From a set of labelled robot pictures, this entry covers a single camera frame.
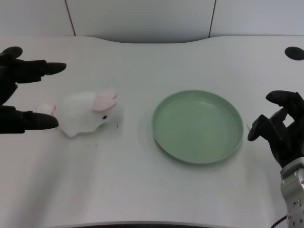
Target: stuffed bunny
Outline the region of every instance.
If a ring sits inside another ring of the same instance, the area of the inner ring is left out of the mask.
[[[109,121],[111,110],[116,106],[117,93],[108,90],[101,93],[81,92],[71,94],[53,107],[40,105],[36,112],[47,113],[58,119],[59,127],[69,136],[93,132]]]

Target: green plate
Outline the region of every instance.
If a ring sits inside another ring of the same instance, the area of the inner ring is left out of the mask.
[[[167,153],[194,164],[225,159],[243,141],[243,123],[235,107],[204,91],[183,91],[164,99],[154,112],[152,127]]]

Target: pink rabbit ear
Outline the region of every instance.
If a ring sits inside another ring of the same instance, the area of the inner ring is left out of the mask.
[[[109,89],[104,92],[97,93],[98,97],[115,99],[117,97],[117,92],[115,90]]]
[[[102,112],[113,108],[116,101],[109,98],[96,97],[93,101],[93,110],[95,112]]]

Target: round hole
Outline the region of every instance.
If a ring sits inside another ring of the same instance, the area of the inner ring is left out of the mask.
[[[304,50],[299,47],[288,47],[285,49],[285,55],[293,60],[303,60]]]

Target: plate rim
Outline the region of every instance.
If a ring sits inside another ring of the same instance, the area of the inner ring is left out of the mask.
[[[156,115],[156,111],[157,109],[159,108],[159,106],[165,101],[167,100],[168,98],[172,97],[172,96],[175,96],[177,94],[181,94],[181,93],[185,93],[185,92],[203,92],[203,93],[207,93],[207,94],[211,94],[213,96],[217,96],[221,99],[223,99],[225,102],[227,102],[229,105],[232,106],[232,108],[236,111],[239,119],[240,119],[240,124],[241,124],[241,137],[239,138],[239,141],[238,143],[236,144],[236,146],[228,153],[226,154],[225,156],[219,158],[219,159],[214,159],[212,161],[208,161],[208,162],[192,162],[192,161],[185,161],[181,158],[178,158],[177,156],[174,156],[173,154],[171,154],[170,152],[168,152],[159,142],[158,138],[156,137],[156,133],[155,133],[155,129],[154,129],[154,120],[155,120],[155,115]],[[219,161],[223,161],[225,159],[227,159],[228,157],[230,157],[231,155],[233,155],[234,153],[236,153],[239,148],[241,147],[241,145],[243,144],[243,140],[244,140],[244,124],[243,124],[243,119],[242,119],[242,116],[240,115],[239,111],[237,110],[237,108],[232,104],[230,103],[227,99],[215,94],[215,93],[211,93],[211,92],[208,92],[208,91],[205,91],[205,90],[182,90],[182,91],[179,91],[179,92],[176,92],[174,94],[171,94],[167,97],[165,97],[157,106],[156,108],[154,109],[154,112],[153,112],[153,116],[152,116],[152,133],[153,133],[153,137],[154,139],[156,140],[157,144],[167,153],[169,154],[170,156],[172,156],[173,158],[179,160],[179,161],[182,161],[182,162],[185,162],[185,163],[188,163],[188,164],[196,164],[196,165],[206,165],[206,164],[212,164],[212,163],[216,163],[216,162],[219,162]]]

